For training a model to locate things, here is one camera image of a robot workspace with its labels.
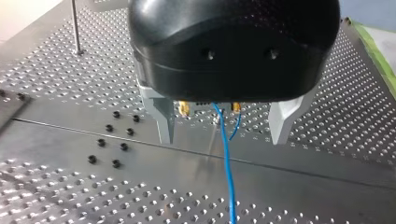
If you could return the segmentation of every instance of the black screw hole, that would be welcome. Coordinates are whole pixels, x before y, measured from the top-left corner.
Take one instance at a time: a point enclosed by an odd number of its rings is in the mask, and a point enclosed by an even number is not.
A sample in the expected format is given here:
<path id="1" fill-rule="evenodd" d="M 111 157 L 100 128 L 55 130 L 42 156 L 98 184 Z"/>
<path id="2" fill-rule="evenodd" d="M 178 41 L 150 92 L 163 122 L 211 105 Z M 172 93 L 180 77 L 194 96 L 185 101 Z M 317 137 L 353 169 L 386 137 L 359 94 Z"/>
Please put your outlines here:
<path id="1" fill-rule="evenodd" d="M 210 61 L 215 59 L 215 51 L 212 49 L 203 49 L 201 53 L 206 59 Z"/>
<path id="2" fill-rule="evenodd" d="M 265 57 L 270 60 L 275 60 L 279 57 L 279 50 L 270 48 L 265 52 Z"/>

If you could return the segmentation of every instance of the green object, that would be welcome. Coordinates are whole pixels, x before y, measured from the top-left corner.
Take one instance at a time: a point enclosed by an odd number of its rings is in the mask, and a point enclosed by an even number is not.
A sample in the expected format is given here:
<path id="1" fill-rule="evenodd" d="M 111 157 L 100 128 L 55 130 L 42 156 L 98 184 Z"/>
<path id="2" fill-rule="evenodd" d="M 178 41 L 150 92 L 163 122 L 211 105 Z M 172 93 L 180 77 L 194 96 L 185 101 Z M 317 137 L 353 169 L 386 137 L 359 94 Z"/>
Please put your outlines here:
<path id="1" fill-rule="evenodd" d="M 392 68 L 388 64 L 384 55 L 376 46 L 370 34 L 364 29 L 364 26 L 356 21 L 353 21 L 352 24 L 360 34 L 367 52 L 374 61 L 375 66 L 381 74 L 382 78 L 384 78 L 385 82 L 387 83 L 393 97 L 396 99 L 396 76 L 394 75 Z"/>

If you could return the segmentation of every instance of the blue cable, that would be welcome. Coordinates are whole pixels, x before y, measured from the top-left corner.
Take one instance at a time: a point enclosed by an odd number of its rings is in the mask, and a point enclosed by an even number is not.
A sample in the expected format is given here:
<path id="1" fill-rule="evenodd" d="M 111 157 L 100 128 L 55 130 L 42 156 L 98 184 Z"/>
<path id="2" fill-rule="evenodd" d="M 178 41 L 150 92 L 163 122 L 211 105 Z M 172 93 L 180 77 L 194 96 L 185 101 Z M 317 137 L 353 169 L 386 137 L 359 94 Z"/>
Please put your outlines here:
<path id="1" fill-rule="evenodd" d="M 229 141 L 233 140 L 233 137 L 238 132 L 239 124 L 241 123 L 241 117 L 242 117 L 242 114 L 241 114 L 241 112 L 239 112 L 238 120 L 236 121 L 235 127 L 233 128 L 233 134 L 231 134 L 231 137 L 228 139 Z"/>
<path id="2" fill-rule="evenodd" d="M 219 107 L 213 103 L 213 107 L 219 114 L 220 118 L 220 128 L 221 128 L 221 138 L 224 145 L 224 169 L 225 174 L 227 176 L 227 184 L 228 184 L 228 193 L 230 199 L 230 221 L 232 224 L 236 224 L 236 215 L 235 215 L 235 195 L 233 190 L 233 174 L 231 173 L 231 166 L 230 166 L 230 150 L 228 148 L 228 139 L 227 134 L 225 132 L 225 125 L 224 125 L 224 117 L 222 116 Z"/>

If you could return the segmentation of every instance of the metal rod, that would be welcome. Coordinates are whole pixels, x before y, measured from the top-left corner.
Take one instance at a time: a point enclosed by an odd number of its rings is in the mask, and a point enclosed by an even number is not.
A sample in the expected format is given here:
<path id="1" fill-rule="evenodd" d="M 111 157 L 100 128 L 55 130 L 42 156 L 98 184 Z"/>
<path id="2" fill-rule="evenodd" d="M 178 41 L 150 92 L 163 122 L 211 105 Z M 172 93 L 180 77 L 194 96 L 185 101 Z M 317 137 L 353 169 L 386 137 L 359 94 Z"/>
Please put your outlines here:
<path id="1" fill-rule="evenodd" d="M 75 35 L 75 42 L 76 42 L 75 53 L 77 55 L 81 55 L 83 51 L 81 50 L 81 46 L 79 45 L 76 0 L 71 0 L 71 2 L 72 2 L 72 14 L 73 14 L 73 28 L 74 28 L 74 35 Z"/>

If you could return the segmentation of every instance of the screw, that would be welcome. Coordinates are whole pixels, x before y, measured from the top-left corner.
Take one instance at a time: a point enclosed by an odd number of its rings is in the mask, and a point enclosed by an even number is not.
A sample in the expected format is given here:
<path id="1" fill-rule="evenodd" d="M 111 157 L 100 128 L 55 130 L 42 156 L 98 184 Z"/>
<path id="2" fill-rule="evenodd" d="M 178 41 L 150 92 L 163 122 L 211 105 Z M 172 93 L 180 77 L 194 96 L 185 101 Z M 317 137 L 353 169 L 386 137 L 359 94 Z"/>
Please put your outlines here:
<path id="1" fill-rule="evenodd" d="M 122 151 L 128 150 L 128 145 L 126 143 L 121 143 L 120 148 Z"/>
<path id="2" fill-rule="evenodd" d="M 140 117 L 138 116 L 138 115 L 134 115 L 134 122 L 139 122 L 139 120 L 140 120 Z"/>
<path id="3" fill-rule="evenodd" d="M 113 117 L 114 117 L 115 119 L 119 119 L 119 118 L 120 118 L 120 112 L 119 112 L 119 111 L 114 111 L 114 112 L 113 112 Z"/>
<path id="4" fill-rule="evenodd" d="M 121 166 L 121 162 L 119 160 L 114 160 L 113 161 L 113 167 L 114 168 L 120 168 Z"/>
<path id="5" fill-rule="evenodd" d="M 98 139 L 98 146 L 99 147 L 104 147 L 105 144 L 106 144 L 105 139 L 102 139 L 102 138 Z"/>
<path id="6" fill-rule="evenodd" d="M 95 156 L 91 155 L 91 156 L 88 157 L 88 162 L 90 164 L 95 164 L 97 162 L 97 159 L 96 159 Z"/>
<path id="7" fill-rule="evenodd" d="M 134 135 L 134 129 L 132 129 L 132 128 L 127 129 L 126 132 L 128 133 L 128 135 L 131 135 L 131 136 Z"/>
<path id="8" fill-rule="evenodd" d="M 113 132 L 113 130 L 114 130 L 114 128 L 113 128 L 113 126 L 112 126 L 112 125 L 110 125 L 110 124 L 107 124 L 107 125 L 106 125 L 106 131 L 108 131 L 108 132 L 112 133 L 112 132 Z"/>
<path id="9" fill-rule="evenodd" d="M 24 101 L 25 100 L 25 96 L 23 95 L 23 93 L 18 93 L 17 96 L 18 96 L 18 99 L 20 101 Z"/>

